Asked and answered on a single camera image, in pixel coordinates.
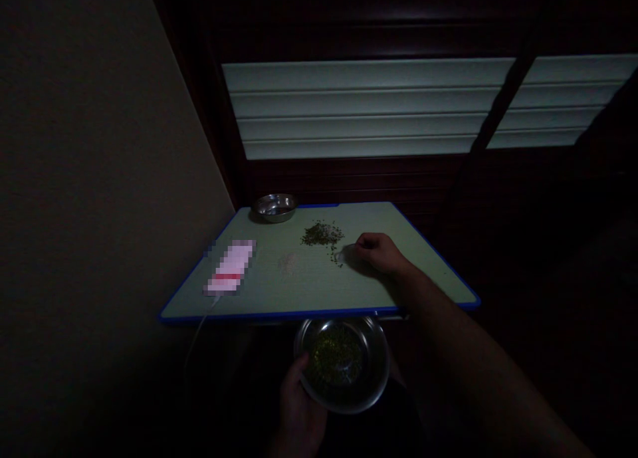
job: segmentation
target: blue table edge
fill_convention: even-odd
[[[388,201],[371,201],[371,202],[346,202],[346,203],[385,203]],[[445,258],[439,253],[432,244],[430,244],[429,240],[425,238],[425,236],[418,230],[412,222],[405,216],[403,212],[394,204],[394,202],[390,202],[394,208],[403,216],[403,218],[412,226],[416,232],[423,238],[423,240],[436,252],[439,258],[450,268],[451,271],[454,272],[459,280],[467,287],[467,289],[472,292],[474,298],[476,299],[474,302],[457,304],[459,308],[462,310],[476,310],[480,306],[480,298],[477,293],[470,287],[463,277],[461,277],[456,270],[445,260]],[[312,209],[315,207],[338,207],[341,204],[306,204],[300,205],[299,209]],[[228,221],[224,228],[217,234],[215,240],[221,237],[221,234],[224,233],[224,230],[229,226],[229,224],[234,220],[237,214],[245,207],[241,207],[237,212],[235,212],[232,218]],[[193,274],[195,269],[199,266],[199,263],[204,259],[205,255],[197,261],[197,264],[193,267],[190,273],[186,276],[186,278],[179,284],[179,287],[175,290],[175,292],[171,295],[171,298],[164,304],[161,309],[161,312],[158,315],[158,319],[163,324],[179,324],[179,323],[190,323],[190,322],[199,322],[201,320],[201,316],[187,316],[187,317],[163,317],[163,314],[168,304],[173,300],[177,292],[182,288],[182,286],[186,283],[189,277]],[[254,314],[232,314],[232,315],[212,315],[206,318],[206,321],[215,321],[215,320],[253,320],[253,321],[269,321],[272,319],[278,320],[304,320],[307,317],[312,318],[336,318],[340,316],[403,316],[406,314],[406,311],[402,307],[375,307],[375,308],[339,308],[336,310],[305,310],[304,312],[272,312],[272,313],[254,313]]]

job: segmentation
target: hand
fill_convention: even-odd
[[[392,239],[383,233],[363,233],[357,239],[357,255],[379,272],[395,275],[411,265]]]
[[[281,423],[268,456],[312,458],[324,439],[328,410],[310,398],[299,382],[307,366],[308,353],[304,352],[281,383]]]

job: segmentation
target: wrist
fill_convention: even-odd
[[[402,280],[418,273],[423,272],[421,272],[412,262],[405,259],[405,261],[402,262],[402,264],[400,264],[400,266],[398,266],[396,270],[392,271],[391,275],[396,280]]]
[[[277,431],[268,448],[269,457],[277,458],[313,458],[316,452],[308,444],[283,430]]]

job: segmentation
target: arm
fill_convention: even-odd
[[[505,452],[593,456],[505,351],[385,234],[363,234],[358,255],[397,281],[412,317],[489,441]]]

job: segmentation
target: white powder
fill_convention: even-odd
[[[294,270],[297,266],[297,254],[289,253],[279,257],[277,267],[281,275],[294,275]]]

